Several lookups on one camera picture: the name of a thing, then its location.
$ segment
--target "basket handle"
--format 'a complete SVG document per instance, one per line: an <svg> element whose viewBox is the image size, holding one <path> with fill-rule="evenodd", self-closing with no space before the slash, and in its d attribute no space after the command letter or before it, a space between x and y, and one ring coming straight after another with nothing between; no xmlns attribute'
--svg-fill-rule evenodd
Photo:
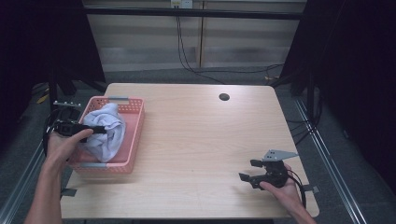
<svg viewBox="0 0 396 224"><path fill-rule="evenodd" d="M97 168L97 169L106 169L107 163L101 162L82 162L79 165L81 168Z"/></svg>
<svg viewBox="0 0 396 224"><path fill-rule="evenodd" d="M128 96L109 96L108 100L129 101Z"/></svg>

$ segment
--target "human hand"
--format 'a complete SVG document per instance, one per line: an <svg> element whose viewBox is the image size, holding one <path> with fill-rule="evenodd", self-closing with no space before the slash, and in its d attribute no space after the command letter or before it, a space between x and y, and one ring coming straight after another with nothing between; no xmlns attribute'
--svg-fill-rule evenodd
<svg viewBox="0 0 396 224"><path fill-rule="evenodd" d="M51 133L46 163L49 163L52 168L57 168L58 171L61 171L65 166L66 160L69 159L75 150L79 140L89 137L91 134L93 134L92 129L82 130L70 137L61 136L56 132Z"/></svg>
<svg viewBox="0 0 396 224"><path fill-rule="evenodd" d="M290 171L291 167L286 163L284 164L289 175L292 175L292 172ZM295 206L302 205L295 182L291 178L288 178L285 186L280 189L264 181L260 183L260 186L271 192L289 212L292 211Z"/></svg>
<svg viewBox="0 0 396 224"><path fill-rule="evenodd" d="M284 164L288 170L288 174L292 176L291 167L286 163ZM285 186L280 189L264 181L260 183L260 186L271 192L283 207L286 208L289 214L295 218L297 223L316 223L316 221L303 207L300 196L297 192L296 183L291 178L288 178Z"/></svg>

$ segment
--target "gray floor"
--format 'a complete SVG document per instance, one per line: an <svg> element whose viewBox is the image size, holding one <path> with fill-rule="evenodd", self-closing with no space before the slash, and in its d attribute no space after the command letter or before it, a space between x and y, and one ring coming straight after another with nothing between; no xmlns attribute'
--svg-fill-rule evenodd
<svg viewBox="0 0 396 224"><path fill-rule="evenodd" d="M255 71L254 68L232 68L229 70ZM276 76L279 70L269 72L270 77ZM203 75L216 78L225 84L234 85L265 85L268 80L266 73L236 74L230 72L204 73ZM212 79L197 76L184 69L151 70L135 72L117 72L106 74L107 83L134 82L134 83L197 83L219 84ZM61 96L62 100L87 104L89 98L102 93L77 83L78 92L75 96ZM41 129L44 119L49 113L49 102L37 105L36 98L40 92L33 96L32 102L22 116L18 130L10 135L10 143L3 146L7 150L0 158L0 181L1 194L0 206L4 208L10 193L17 186L20 176L23 174L27 163L32 158L41 139ZM290 96L289 86L276 88L276 94L287 120L301 120L296 97ZM298 141L306 130L304 125L289 123L291 134ZM367 223L396 223L396 199L387 188L375 170L363 159L356 145L346 139L342 125L333 117L330 110L323 106L323 114L320 119L318 130L328 147L332 159L339 168L351 194L356 199ZM305 171L311 185L318 186L320 192L315 195L320 214L315 220L318 223L353 223L345 203L340 197L339 191L332 182L326 166L320 157L317 147L308 135L297 149L301 156ZM64 184L67 182L65 172ZM21 201L11 223L22 223L30 202L34 196L35 179L29 186ZM87 220L86 223L131 223L132 220ZM160 220L141 220L141 223L164 223ZM262 223L262 220L223 220L202 221L202 223ZM84 220L67 220L65 223L84 223ZM290 219L277 219L275 223L294 223Z"/></svg>

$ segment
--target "white cloth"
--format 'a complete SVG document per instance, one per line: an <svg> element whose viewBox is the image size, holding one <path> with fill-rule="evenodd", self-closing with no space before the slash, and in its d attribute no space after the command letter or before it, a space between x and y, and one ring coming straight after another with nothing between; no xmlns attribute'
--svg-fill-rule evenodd
<svg viewBox="0 0 396 224"><path fill-rule="evenodd" d="M101 162L107 162L117 154L124 138L125 121L118 113L118 107L117 104L106 104L83 119L85 125L105 126L106 133L95 133L83 144L83 148Z"/></svg>

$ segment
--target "wall outlet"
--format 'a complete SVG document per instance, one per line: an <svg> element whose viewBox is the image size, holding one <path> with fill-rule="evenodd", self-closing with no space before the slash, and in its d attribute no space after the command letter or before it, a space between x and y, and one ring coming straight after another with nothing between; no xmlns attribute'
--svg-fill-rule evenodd
<svg viewBox="0 0 396 224"><path fill-rule="evenodd" d="M171 8L181 8L181 0L171 0Z"/></svg>
<svg viewBox="0 0 396 224"><path fill-rule="evenodd" d="M181 0L181 8L192 8L192 0Z"/></svg>

